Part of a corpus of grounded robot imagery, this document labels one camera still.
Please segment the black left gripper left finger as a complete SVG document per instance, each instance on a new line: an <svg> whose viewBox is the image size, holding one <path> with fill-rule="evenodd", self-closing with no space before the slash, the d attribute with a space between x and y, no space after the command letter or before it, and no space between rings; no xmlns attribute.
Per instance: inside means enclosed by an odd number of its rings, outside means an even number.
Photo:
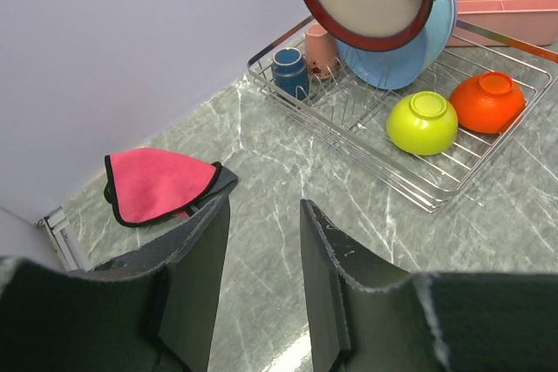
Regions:
<svg viewBox="0 0 558 372"><path fill-rule="evenodd" d="M228 197L89 271L1 259L4 371L204 371L228 246Z"/></svg>

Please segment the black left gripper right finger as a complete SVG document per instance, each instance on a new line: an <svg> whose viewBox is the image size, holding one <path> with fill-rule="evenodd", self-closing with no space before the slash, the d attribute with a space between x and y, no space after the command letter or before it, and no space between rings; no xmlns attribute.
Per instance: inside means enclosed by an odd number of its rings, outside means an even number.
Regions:
<svg viewBox="0 0 558 372"><path fill-rule="evenodd" d="M410 273L300 203L316 371L554 371L553 274Z"/></svg>

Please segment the pink compartment tray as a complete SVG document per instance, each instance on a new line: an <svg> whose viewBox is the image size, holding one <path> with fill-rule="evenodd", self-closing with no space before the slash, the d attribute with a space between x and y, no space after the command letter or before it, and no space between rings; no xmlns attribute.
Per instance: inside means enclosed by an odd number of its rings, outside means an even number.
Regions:
<svg viewBox="0 0 558 372"><path fill-rule="evenodd" d="M455 0L457 18L538 46L557 40L557 0Z"/></svg>

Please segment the blue plate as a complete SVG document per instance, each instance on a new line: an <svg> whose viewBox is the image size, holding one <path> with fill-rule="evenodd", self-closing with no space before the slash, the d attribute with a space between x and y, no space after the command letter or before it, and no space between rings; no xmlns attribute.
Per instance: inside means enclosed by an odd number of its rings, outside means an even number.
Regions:
<svg viewBox="0 0 558 372"><path fill-rule="evenodd" d="M398 90L413 83L439 57L457 22L457 0L435 0L421 32L393 51L373 52L337 41L342 61L368 85Z"/></svg>

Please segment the pink mug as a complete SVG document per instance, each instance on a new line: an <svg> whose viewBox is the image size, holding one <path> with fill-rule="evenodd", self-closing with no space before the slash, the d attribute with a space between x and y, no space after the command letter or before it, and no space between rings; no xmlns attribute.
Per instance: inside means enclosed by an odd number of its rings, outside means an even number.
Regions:
<svg viewBox="0 0 558 372"><path fill-rule="evenodd" d="M319 23L313 23L304 37L308 72L319 80L331 79L339 68L335 38Z"/></svg>

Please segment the orange bowl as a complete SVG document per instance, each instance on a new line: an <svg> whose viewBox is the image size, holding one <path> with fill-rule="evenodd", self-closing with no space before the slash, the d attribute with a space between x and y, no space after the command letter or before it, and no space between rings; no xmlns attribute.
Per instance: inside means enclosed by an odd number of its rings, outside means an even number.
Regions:
<svg viewBox="0 0 558 372"><path fill-rule="evenodd" d="M449 102L461 126L484 134L504 132L526 107L521 88L506 73L498 71L463 81L453 90Z"/></svg>

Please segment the yellow-green bowl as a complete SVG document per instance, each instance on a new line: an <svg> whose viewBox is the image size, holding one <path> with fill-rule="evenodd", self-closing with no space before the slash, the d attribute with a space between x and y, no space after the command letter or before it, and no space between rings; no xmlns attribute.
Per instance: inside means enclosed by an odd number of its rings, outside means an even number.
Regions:
<svg viewBox="0 0 558 372"><path fill-rule="evenodd" d="M400 150L418 156L445 152L453 145L458 131L457 112L434 91L419 91L400 99L386 122L391 142Z"/></svg>

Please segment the wire dish rack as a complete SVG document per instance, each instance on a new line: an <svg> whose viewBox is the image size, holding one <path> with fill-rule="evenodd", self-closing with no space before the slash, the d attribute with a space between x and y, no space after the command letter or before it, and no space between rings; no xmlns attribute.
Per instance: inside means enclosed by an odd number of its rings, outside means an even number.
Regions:
<svg viewBox="0 0 558 372"><path fill-rule="evenodd" d="M445 48L404 88L373 85L354 54L301 86L279 77L274 59L302 52L309 27L303 21L257 52L249 74L273 106L427 212L466 187L557 81L554 51L461 20L459 47ZM463 125L450 98L473 80L521 91L520 113L494 132Z"/></svg>

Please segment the dark blue mug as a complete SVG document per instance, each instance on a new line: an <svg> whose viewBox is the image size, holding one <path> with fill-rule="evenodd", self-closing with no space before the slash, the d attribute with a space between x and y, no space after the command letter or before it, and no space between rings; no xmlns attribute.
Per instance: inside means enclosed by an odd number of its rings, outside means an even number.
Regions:
<svg viewBox="0 0 558 372"><path fill-rule="evenodd" d="M310 93L310 81L303 54L293 47L282 48L272 59L275 84L290 96L305 100Z"/></svg>

